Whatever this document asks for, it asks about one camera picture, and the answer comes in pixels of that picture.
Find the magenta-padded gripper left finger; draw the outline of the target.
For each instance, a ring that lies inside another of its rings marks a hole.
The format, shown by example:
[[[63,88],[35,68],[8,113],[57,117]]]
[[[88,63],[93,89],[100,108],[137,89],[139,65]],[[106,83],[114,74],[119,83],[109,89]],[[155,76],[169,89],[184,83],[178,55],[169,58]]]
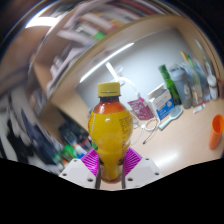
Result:
[[[72,159],[60,177],[84,188],[99,189],[101,173],[97,152],[92,149],[81,159]]]

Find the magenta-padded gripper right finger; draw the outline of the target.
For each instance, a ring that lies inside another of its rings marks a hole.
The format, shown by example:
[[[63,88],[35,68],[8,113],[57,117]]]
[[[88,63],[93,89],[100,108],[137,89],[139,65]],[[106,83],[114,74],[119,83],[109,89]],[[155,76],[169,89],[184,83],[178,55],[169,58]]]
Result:
[[[129,148],[123,160],[122,188],[134,189],[152,183],[163,175],[151,158]]]

